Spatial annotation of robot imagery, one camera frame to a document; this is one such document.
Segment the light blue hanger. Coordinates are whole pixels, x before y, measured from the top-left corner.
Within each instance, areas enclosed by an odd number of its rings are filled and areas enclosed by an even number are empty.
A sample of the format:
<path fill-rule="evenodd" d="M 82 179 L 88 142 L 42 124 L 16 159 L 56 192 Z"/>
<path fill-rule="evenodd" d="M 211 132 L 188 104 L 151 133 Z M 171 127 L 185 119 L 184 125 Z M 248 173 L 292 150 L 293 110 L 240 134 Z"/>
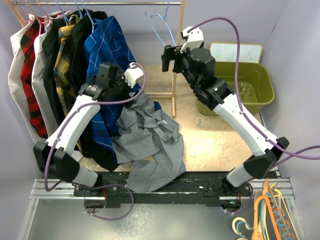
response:
<path fill-rule="evenodd" d="M 170 1 L 167 0 L 165 4 L 165 9 L 162 13 L 152 13 L 149 11 L 146 11 L 144 13 L 147 23 L 149 24 L 155 36 L 163 46 L 167 44 L 167 41 L 165 40 L 165 35 L 170 38 L 173 45 L 176 45 L 176 40 L 173 35 L 173 31 L 168 23 L 168 12 L 170 4 Z"/>

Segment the grey shirt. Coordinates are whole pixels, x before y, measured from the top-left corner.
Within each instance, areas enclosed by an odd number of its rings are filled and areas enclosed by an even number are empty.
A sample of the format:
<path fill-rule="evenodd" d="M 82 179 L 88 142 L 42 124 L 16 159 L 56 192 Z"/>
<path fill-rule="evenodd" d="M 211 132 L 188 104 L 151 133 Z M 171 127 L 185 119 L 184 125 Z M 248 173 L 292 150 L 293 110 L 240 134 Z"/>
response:
<path fill-rule="evenodd" d="M 131 162 L 126 186 L 136 193 L 156 191 L 186 172 L 179 124 L 142 93 L 117 120 L 112 137 L 118 164 Z"/>

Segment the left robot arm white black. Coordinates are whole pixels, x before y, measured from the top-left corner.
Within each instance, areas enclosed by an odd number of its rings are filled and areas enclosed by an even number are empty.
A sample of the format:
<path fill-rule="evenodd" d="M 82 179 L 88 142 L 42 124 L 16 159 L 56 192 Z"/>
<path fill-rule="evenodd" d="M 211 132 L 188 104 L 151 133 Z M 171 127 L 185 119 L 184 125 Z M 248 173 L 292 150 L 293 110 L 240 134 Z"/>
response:
<path fill-rule="evenodd" d="M 99 175 L 81 167 L 75 159 L 75 146 L 83 131 L 103 105 L 118 105 L 134 100 L 129 96 L 139 79 L 145 76 L 137 63 L 127 70 L 113 63 L 101 63 L 79 90 L 75 103 L 57 130 L 47 139 L 38 141 L 33 152 L 44 177 L 52 175 L 61 181 L 85 186 L 91 196 L 103 191 Z"/>

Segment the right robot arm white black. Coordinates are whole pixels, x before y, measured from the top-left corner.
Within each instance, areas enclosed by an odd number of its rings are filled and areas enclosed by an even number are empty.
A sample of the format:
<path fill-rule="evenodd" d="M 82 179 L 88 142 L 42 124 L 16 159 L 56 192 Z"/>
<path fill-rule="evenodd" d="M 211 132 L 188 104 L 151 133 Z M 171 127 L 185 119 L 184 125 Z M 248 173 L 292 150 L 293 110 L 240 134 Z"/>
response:
<path fill-rule="evenodd" d="M 181 46 L 164 47 L 162 71 L 167 72 L 170 61 L 174 61 L 173 72 L 184 76 L 197 99 L 227 121 L 252 152 L 250 158 L 232 169 L 222 180 L 223 192 L 233 196 L 243 183 L 263 178 L 280 159 L 289 141 L 269 132 L 238 102 L 232 87 L 215 75 L 216 60 L 208 49 L 181 49 Z"/>

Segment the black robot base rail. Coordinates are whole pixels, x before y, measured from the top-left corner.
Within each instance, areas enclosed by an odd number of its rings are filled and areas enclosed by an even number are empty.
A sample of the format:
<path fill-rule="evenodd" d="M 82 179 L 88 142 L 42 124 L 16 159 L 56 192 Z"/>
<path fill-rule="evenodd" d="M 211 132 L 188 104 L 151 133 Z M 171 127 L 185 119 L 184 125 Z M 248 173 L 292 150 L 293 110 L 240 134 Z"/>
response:
<path fill-rule="evenodd" d="M 32 199 L 84 199 L 93 201 L 107 200 L 108 208 L 118 208 L 121 204 L 182 204 L 223 206 L 233 210 L 240 208 L 241 198 L 252 194 L 251 186 L 245 182 L 240 187 L 228 190 L 222 180 L 226 172 L 189 171 L 181 174 L 169 184 L 151 193 L 128 193 L 123 186 L 128 183 L 128 172 L 101 172 L 106 192 L 87 189 L 82 186 L 62 182 L 55 189 L 47 192 L 44 181 L 34 181 Z"/>

